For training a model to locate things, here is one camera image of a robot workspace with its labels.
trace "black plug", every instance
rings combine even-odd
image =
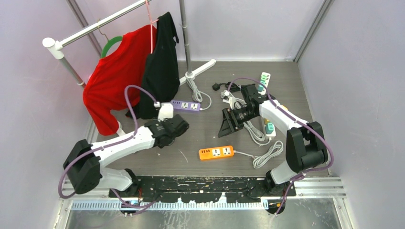
[[[218,91],[220,87],[221,87],[221,86],[220,86],[219,84],[215,83],[215,84],[213,85],[213,90],[214,90],[214,91]]]

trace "clothing rack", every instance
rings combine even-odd
[[[204,72],[205,70],[211,68],[215,64],[216,60],[211,59],[209,62],[207,62],[203,66],[192,71],[184,0],[179,0],[179,3],[180,3],[180,13],[181,13],[181,24],[182,24],[183,37],[184,37],[184,49],[186,52],[186,62],[187,62],[187,72],[186,72],[185,76],[180,79],[180,85],[182,85],[186,82],[186,78],[194,80],[197,75],[199,75],[202,72]],[[108,23],[114,21],[115,19],[118,19],[121,16],[124,16],[125,14],[133,11],[134,9],[136,9],[144,4],[145,4],[144,0],[139,0],[139,1],[135,2],[134,4],[123,8],[120,11],[111,14],[110,16],[108,16],[104,19],[101,19],[98,23],[89,25],[61,41],[55,41],[53,38],[48,37],[42,41],[42,44],[45,48],[47,48],[49,50],[49,52],[51,52],[51,54],[55,57],[55,59],[59,60],[63,64],[63,66],[74,77],[77,84],[81,85],[84,88],[85,82],[79,76],[79,74],[76,72],[76,70],[71,66],[69,61],[65,58],[63,52],[61,51],[62,48],[77,41],[78,39],[88,35],[89,33],[97,30],[99,27],[103,27],[104,25],[107,25]]]

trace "robotic arm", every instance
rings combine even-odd
[[[162,104],[157,120],[147,122],[134,132],[104,142],[89,144],[86,140],[78,141],[70,152],[63,167],[66,168],[80,155],[102,147],[78,160],[67,172],[75,193],[83,194],[94,188],[113,188],[133,195],[138,190],[138,180],[130,169],[115,170],[106,168],[110,163],[140,150],[163,148],[173,143],[189,128],[189,124],[180,115],[173,117],[173,106]]]
[[[258,116],[270,120],[286,136],[286,160],[266,173],[265,185],[268,189],[288,182],[298,173],[328,161],[325,145],[297,122],[306,124],[323,138],[322,126],[319,123],[308,123],[286,109],[280,111],[277,107],[282,105],[272,95],[270,96],[274,103],[269,101],[267,95],[260,95],[254,84],[242,87],[241,92],[246,105],[240,109],[222,110],[223,123],[218,137],[241,130],[243,122]]]

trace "gray wood surface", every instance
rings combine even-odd
[[[192,62],[193,69],[204,62]],[[179,62],[179,74],[186,72],[185,62]],[[231,135],[218,138],[222,123],[221,110],[229,105],[222,102],[220,92],[214,91],[214,83],[225,83],[238,77],[259,79],[262,72],[271,74],[269,89],[280,103],[292,113],[307,121],[312,121],[308,102],[302,86],[298,66],[294,62],[217,62],[211,69],[196,77],[199,90],[209,94],[213,100],[211,108],[198,114],[180,113],[190,124],[185,134],[178,137],[171,146],[163,149],[158,147],[136,152],[109,165],[115,169],[132,169],[137,175],[177,175],[177,176],[264,176],[265,173],[285,160],[285,153],[270,159],[260,169],[254,169],[250,157],[235,154],[232,158],[200,161],[198,150],[215,146],[232,145],[235,150],[252,155],[264,154],[276,140],[285,143],[285,136],[276,130],[276,138],[267,146],[255,144],[247,130],[240,130]],[[246,80],[239,84],[249,84]],[[233,93],[242,98],[240,92]],[[175,99],[191,101],[192,91],[187,84],[180,87]],[[206,107],[209,99],[203,95],[202,107]],[[133,131],[132,119],[126,118],[124,111],[113,111],[115,117],[123,124],[126,133]],[[139,120],[142,125],[146,120]],[[253,125],[260,128],[260,118],[252,120]],[[98,141],[115,137],[99,135]],[[310,176],[325,177],[327,171],[313,172]]]

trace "purple power strip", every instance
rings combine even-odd
[[[173,108],[178,111],[192,111],[192,112],[199,112],[200,111],[200,104],[196,102],[185,102],[185,101],[178,101],[172,100],[170,103],[173,105]]]

